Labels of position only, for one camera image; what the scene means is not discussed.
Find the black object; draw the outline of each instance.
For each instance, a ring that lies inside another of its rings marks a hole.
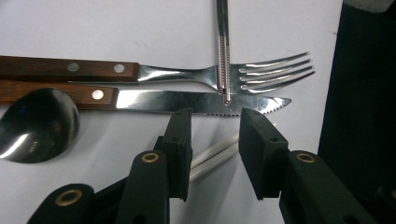
[[[376,223],[317,155],[288,150],[263,114],[243,109],[239,153],[259,200],[276,198],[286,224]]]
[[[91,223],[93,201],[94,193],[90,186],[83,184],[63,186],[44,200],[28,223]]]
[[[29,224],[169,223],[169,198],[187,200],[191,160],[191,110],[182,109],[172,115],[154,150],[134,158],[128,177],[95,194],[84,184],[56,189]],[[59,205],[57,198],[68,203]]]
[[[191,111],[177,111],[169,121],[161,145],[156,147],[166,155],[169,197],[186,202],[190,184],[192,161]]]
[[[396,187],[395,7],[374,14],[343,5],[318,149],[366,210],[392,224],[396,210],[384,214],[377,199]],[[395,207],[396,197],[387,197]]]

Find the steak knife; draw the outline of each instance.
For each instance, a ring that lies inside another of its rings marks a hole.
[[[239,116],[243,107],[261,113],[274,112],[291,102],[288,98],[233,95],[229,105],[221,93],[190,91],[119,90],[113,87],[0,80],[0,103],[10,104],[30,91],[56,88],[67,93],[78,109],[132,110],[172,113],[191,108],[193,114]]]

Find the stainless steel utensil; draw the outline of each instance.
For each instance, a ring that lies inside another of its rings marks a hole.
[[[133,110],[171,113],[191,108],[202,115],[239,116],[243,107],[270,113],[288,105],[287,98],[236,94],[230,105],[221,93],[189,91],[135,91],[75,84],[0,80],[0,103],[13,103],[29,91],[52,87],[66,92],[79,109]]]
[[[219,71],[218,89],[224,92],[224,104],[231,102],[230,40],[228,35],[227,0],[216,0],[218,23]]]
[[[63,91],[46,88],[28,93],[0,120],[0,159],[50,160],[72,144],[78,125],[76,105]]]
[[[231,94],[275,91],[315,73],[308,52],[263,62],[230,65]],[[0,56],[0,79],[46,82],[195,81],[216,91],[218,66],[205,69],[162,68],[138,63]]]

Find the metal spoon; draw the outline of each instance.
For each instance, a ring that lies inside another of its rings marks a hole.
[[[63,91],[32,91],[0,119],[0,159],[36,163],[64,152],[78,133],[78,110]]]

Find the fork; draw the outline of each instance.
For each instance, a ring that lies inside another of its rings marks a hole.
[[[262,63],[231,64],[231,94],[275,91],[315,74],[309,52]],[[195,81],[216,91],[217,65],[204,69],[162,68],[139,63],[0,56],[0,79],[46,82],[145,83]]]

